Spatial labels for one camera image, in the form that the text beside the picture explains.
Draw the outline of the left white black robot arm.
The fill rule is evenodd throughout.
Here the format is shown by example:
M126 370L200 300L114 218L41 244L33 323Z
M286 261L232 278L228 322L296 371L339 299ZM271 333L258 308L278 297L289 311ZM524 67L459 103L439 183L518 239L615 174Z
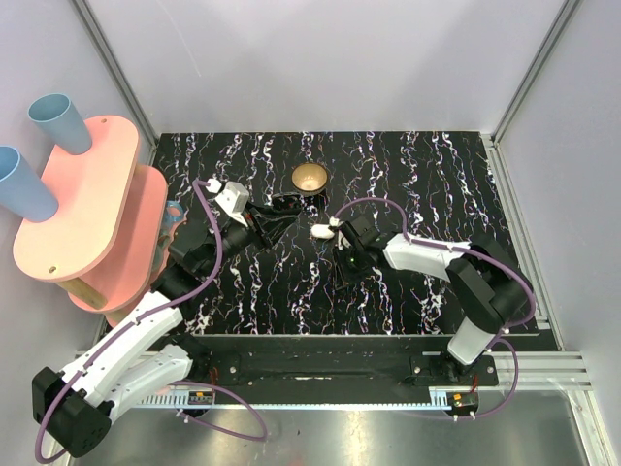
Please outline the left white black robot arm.
M268 206L248 203L228 214L222 226L213 213L206 222L178 226L168 265L129 315L62 370L45 367L33 378L37 462L50 464L58 458L44 456L46 436L62 447L62 454L81 457L157 389L185 383L211 387L217 379L212 350L179 333L179 325L191 317L193 300L225 259L249 246L272 248L302 210L294 196L277 195Z

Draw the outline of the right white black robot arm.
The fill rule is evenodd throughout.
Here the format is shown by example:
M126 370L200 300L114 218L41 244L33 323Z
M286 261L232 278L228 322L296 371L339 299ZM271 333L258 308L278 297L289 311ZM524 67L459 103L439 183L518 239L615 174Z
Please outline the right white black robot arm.
M443 378L462 384L475 372L475 362L501 331L527 305L535 303L533 288L496 240L444 242L381 233L364 218L330 220L337 240L334 260L343 285L375 269L408 271L447 282L464 312L464 319L441 360Z

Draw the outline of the white earbud charging case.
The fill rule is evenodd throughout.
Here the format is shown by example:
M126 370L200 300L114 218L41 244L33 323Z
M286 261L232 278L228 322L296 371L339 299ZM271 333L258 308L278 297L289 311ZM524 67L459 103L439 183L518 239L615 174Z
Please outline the white earbud charging case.
M310 229L311 235L316 239L330 240L335 236L335 232L329 224L314 224Z

